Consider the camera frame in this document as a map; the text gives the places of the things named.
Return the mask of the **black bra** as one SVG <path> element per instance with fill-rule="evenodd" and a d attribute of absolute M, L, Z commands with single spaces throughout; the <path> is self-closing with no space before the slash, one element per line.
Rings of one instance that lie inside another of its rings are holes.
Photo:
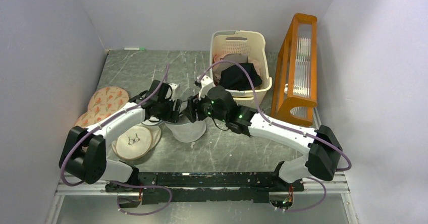
<path fill-rule="evenodd" d="M 244 68 L 244 70 L 250 76 L 250 79 L 254 87 L 258 87 L 262 84 L 262 79 L 260 75 L 257 73 L 253 64 L 241 63 L 240 65 Z M 229 90 L 238 90 L 238 91 L 251 90 L 251 85 L 249 83 L 249 80 L 247 79 L 244 72 L 236 65 L 232 65 L 221 72 L 219 85 Z"/>

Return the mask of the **white mesh laundry bag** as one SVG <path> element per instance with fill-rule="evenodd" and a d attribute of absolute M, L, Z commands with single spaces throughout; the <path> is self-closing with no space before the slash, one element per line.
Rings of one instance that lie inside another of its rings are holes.
<path fill-rule="evenodd" d="M 205 121 L 196 121 L 194 123 L 180 114 L 176 123 L 157 120 L 154 117 L 142 122 L 143 126 L 154 127 L 164 124 L 176 140 L 182 143 L 191 143 L 198 140 L 206 132 Z"/>

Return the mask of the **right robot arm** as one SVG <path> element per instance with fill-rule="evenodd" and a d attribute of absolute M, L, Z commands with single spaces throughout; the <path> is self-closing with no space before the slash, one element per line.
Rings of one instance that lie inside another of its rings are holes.
<path fill-rule="evenodd" d="M 238 105 L 221 86 L 211 88 L 204 97 L 189 97 L 182 113 L 192 123 L 219 120 L 236 134 L 266 138 L 300 152 L 300 158 L 283 163 L 273 176 L 273 186 L 279 191 L 307 177 L 331 181 L 337 171 L 342 147 L 329 127 L 307 128 L 267 117 L 255 108 Z"/>

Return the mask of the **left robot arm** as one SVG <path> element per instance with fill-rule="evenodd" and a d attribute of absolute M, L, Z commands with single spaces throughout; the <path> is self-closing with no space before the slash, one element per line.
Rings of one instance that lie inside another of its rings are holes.
<path fill-rule="evenodd" d="M 84 128 L 74 126 L 68 132 L 59 161 L 62 181 L 73 185 L 65 177 L 69 173 L 79 179 L 77 185 L 105 180 L 119 182 L 128 192 L 136 190 L 140 184 L 138 168 L 108 159 L 106 148 L 132 127 L 151 118 L 176 119 L 180 101 L 174 99 L 175 91 L 172 84 L 154 80 L 149 90 L 132 97 L 100 122 Z"/>

